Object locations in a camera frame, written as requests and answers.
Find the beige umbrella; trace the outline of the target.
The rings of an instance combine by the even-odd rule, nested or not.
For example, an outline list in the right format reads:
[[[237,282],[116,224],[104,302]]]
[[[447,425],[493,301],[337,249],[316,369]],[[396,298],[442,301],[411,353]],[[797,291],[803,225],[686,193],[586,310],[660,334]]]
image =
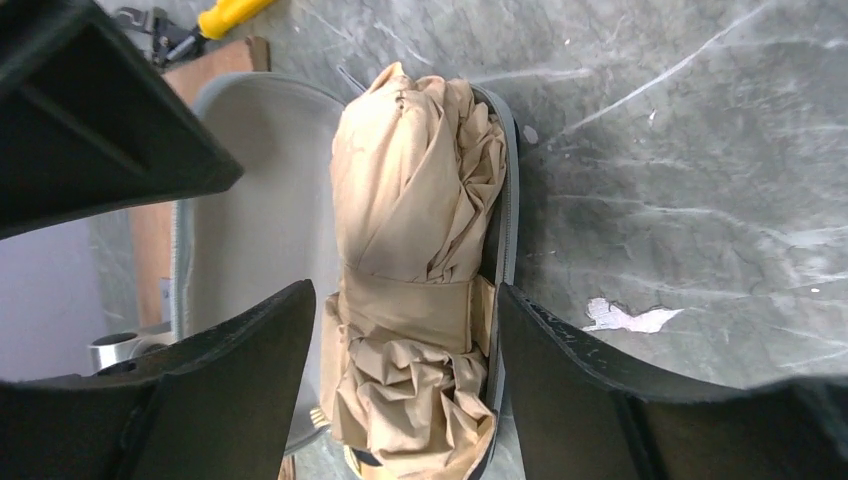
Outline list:
[[[468,479],[494,438],[495,286],[480,268],[507,161],[501,120],[463,79],[392,63],[341,115],[317,416],[373,457],[365,479]]]

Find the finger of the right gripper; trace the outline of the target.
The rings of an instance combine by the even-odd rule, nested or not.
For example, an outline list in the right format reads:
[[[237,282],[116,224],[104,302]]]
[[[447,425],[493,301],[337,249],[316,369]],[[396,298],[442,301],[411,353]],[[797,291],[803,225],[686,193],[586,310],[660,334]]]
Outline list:
[[[242,173],[96,3],[2,3],[3,238],[223,192]]]

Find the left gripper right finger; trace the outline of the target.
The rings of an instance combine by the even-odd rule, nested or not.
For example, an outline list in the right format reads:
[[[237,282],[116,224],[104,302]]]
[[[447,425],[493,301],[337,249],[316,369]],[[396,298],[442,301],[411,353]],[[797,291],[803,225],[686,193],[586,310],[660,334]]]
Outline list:
[[[530,479],[843,479],[847,381],[751,389],[635,358],[502,284],[500,345]]]

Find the grey black umbrella case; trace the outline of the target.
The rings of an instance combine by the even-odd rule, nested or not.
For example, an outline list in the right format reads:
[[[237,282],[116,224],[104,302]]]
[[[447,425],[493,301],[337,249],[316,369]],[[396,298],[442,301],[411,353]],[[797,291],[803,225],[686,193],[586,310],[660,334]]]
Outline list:
[[[518,227],[518,127],[506,102],[471,85],[501,121],[507,174],[495,204],[480,274],[494,286],[512,284]],[[182,339],[230,320],[289,284],[311,279],[317,297],[308,356],[290,419],[277,422],[282,447],[250,460],[280,467],[317,440],[310,410],[318,404],[323,300],[336,290],[336,249],[329,165],[343,101],[291,76],[229,73],[206,84],[193,111],[245,173],[223,193],[178,201],[174,207],[172,326]]]

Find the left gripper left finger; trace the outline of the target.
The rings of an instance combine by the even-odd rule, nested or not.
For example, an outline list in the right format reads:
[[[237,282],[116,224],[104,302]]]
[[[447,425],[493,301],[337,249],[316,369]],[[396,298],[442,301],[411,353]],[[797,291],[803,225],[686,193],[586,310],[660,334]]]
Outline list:
[[[97,374],[3,382],[2,477],[276,478],[315,310],[301,280]]]

